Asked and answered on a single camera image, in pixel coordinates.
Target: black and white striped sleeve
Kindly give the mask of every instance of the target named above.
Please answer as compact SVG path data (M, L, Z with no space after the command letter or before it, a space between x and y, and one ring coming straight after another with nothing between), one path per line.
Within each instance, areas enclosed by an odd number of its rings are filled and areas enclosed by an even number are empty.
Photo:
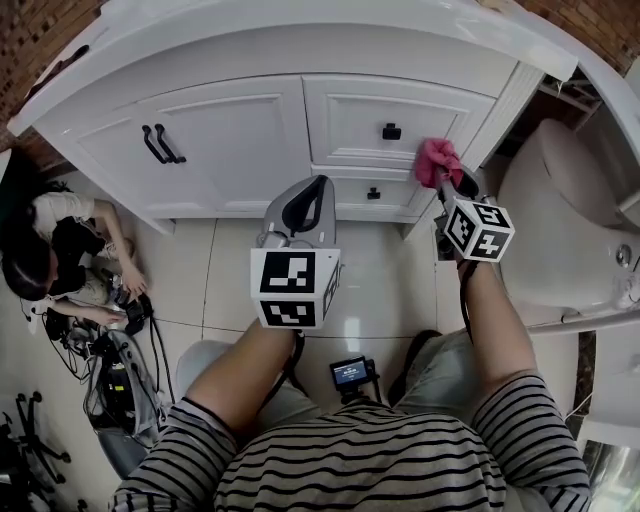
M588 510L584 462L538 374L519 374L504 384L482 403L472 426L510 485L536 490L554 512Z
M195 511L211 501L237 447L224 423L184 398L160 440L111 498L114 512Z

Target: toilet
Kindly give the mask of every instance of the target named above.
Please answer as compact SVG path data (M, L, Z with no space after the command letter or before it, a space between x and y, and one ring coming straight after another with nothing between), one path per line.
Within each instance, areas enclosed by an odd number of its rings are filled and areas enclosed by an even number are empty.
M640 236L622 229L629 224L603 170L566 126L540 123L511 162L498 204L516 229L500 262L509 295L584 314L640 302Z

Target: black drawer handle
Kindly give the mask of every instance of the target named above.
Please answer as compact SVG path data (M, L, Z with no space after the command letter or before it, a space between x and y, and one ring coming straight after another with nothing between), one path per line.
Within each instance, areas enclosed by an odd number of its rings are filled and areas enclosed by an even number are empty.
M142 131L144 132L144 143L149 148L149 151L151 151L151 153L153 153L153 156L155 156L158 159L158 162L160 162L161 164L166 164L167 161L162 157L160 152L155 148L153 143L149 140L149 137L151 136L151 128L145 124L142 126Z
M157 124L156 125L156 133L158 135L158 144L160 144L160 147L162 149L164 149L164 152L167 154L167 156L169 157L169 162L172 162L174 164L181 164L187 161L187 159L183 156L176 156L173 154L173 151L171 151L171 148L167 145L167 143L162 139L162 136L164 135L165 129L164 126L162 126L161 124Z
M367 192L367 199L369 200L380 199L380 192L378 192L377 187L371 187L369 189L369 192Z
M387 126L382 129L382 138L384 140L400 140L401 135L402 130L396 128L395 123L387 123Z

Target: pink cloth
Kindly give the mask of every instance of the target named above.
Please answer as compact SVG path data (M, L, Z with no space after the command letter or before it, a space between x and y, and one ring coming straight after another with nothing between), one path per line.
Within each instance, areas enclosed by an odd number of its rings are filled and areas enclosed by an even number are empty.
M447 139L426 139L415 166L416 178L423 187L436 188L436 169L440 166L449 171L447 176L458 187L463 171L453 144Z

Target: hand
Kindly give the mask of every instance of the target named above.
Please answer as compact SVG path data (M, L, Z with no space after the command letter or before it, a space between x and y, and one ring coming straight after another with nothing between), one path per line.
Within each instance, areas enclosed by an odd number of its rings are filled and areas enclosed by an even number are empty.
M87 308L87 311L84 314L84 317L93 320L95 323L99 325L109 325L109 324L117 324L119 322L123 322L127 319L127 316L124 313L120 313L118 311L111 311L106 308Z
M137 299L147 291L147 283L144 280L144 276L132 261L122 264L122 284L124 289L131 295L131 299Z

